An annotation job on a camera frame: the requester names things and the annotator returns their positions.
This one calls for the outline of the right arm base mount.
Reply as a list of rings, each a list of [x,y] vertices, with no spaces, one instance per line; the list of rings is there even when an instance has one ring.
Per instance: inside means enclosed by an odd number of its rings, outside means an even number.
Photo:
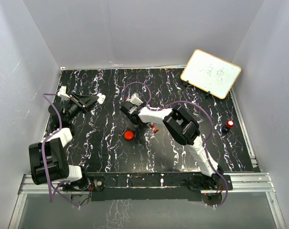
[[[212,190],[212,191],[225,191],[225,184],[227,183],[228,190],[232,190],[231,178],[229,175],[224,175],[226,182],[220,177],[216,180],[212,177],[207,177],[200,173],[189,175],[186,179],[182,181],[182,185],[186,186],[192,191],[202,191],[202,190]]]

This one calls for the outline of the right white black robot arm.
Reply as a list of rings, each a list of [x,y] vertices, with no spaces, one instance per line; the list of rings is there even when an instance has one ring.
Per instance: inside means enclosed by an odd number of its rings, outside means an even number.
[[[210,156],[206,148],[206,141],[212,136],[213,124],[210,123],[209,135],[202,139],[199,124],[181,106],[183,101],[173,102],[163,108],[152,108],[144,104],[133,104],[124,102],[120,110],[135,125],[160,124],[171,134],[173,139],[180,145],[185,146],[200,167],[201,173],[205,175],[204,183],[209,189],[216,189],[221,185],[223,170]]]

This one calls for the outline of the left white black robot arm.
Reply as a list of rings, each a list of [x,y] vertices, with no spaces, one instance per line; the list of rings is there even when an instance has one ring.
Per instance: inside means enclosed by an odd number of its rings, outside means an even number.
[[[80,166],[69,165],[65,146],[73,139],[75,130],[72,120],[80,113],[90,111],[97,103],[102,104],[105,96],[101,93],[92,96],[58,92],[57,96],[67,104],[50,103],[48,108],[54,129],[48,139],[29,145],[29,157],[32,180],[35,184],[46,184],[52,181],[73,182],[79,190],[86,190],[90,178],[84,175]]]

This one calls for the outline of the white earbud charging case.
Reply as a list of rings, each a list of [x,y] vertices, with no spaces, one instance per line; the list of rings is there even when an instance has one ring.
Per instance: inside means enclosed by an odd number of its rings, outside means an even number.
[[[103,102],[105,101],[106,96],[104,94],[101,94],[101,93],[97,94],[97,96],[98,96],[97,102],[99,104],[103,104]]]

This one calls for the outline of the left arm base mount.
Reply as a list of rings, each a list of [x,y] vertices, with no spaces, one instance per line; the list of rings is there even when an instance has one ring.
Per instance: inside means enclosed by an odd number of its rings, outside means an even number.
[[[101,176],[86,176],[81,180],[63,186],[63,191],[99,192],[105,188],[105,179]]]

